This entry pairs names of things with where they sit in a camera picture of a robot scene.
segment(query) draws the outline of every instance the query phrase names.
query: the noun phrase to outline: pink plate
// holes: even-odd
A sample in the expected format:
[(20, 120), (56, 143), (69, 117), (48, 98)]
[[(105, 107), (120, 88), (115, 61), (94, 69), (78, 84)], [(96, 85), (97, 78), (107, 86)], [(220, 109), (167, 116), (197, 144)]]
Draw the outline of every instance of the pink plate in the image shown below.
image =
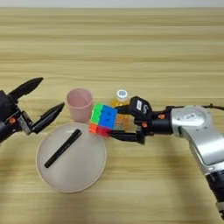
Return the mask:
[[(79, 129), (82, 135), (48, 168), (45, 162)], [(88, 132), (84, 123), (59, 126), (38, 148), (36, 165), (39, 176), (51, 188), (62, 193), (77, 193), (90, 187), (101, 175), (107, 151), (101, 136)]]

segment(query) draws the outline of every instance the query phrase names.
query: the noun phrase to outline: pink cup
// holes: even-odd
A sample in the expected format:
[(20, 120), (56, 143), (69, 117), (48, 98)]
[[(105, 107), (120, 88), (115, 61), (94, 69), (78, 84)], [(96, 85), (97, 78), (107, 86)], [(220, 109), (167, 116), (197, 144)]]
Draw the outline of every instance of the pink cup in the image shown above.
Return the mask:
[(85, 88), (75, 88), (66, 96), (72, 118), (77, 123), (86, 123), (91, 117), (93, 96)]

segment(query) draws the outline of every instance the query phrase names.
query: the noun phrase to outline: green square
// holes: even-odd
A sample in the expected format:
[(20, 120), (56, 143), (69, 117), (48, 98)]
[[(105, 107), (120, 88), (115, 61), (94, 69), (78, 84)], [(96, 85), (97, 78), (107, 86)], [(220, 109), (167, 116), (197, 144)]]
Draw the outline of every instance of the green square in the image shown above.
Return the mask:
[(100, 120), (101, 120), (101, 115), (102, 115), (102, 113), (100, 111), (95, 110), (93, 115), (92, 115), (91, 122), (92, 123), (99, 123)]
[(94, 110), (102, 111), (103, 104), (101, 103), (96, 103), (94, 106)]

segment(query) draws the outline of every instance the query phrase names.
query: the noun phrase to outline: pen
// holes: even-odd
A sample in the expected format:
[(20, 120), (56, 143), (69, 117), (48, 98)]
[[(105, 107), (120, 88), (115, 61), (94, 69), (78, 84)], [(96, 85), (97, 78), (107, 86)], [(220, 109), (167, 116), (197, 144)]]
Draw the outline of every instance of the pen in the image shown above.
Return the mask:
[(75, 130), (59, 149), (45, 162), (45, 168), (49, 168), (69, 148), (69, 146), (79, 138), (80, 135), (81, 131), (79, 129)]

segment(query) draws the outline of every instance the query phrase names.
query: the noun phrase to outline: colorful cube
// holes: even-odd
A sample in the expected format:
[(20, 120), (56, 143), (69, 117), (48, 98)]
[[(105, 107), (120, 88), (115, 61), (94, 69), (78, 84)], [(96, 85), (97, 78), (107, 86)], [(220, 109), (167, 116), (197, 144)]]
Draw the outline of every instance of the colorful cube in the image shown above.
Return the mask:
[(108, 132), (116, 125), (117, 110), (109, 106), (97, 103), (94, 106), (89, 132), (108, 137)]

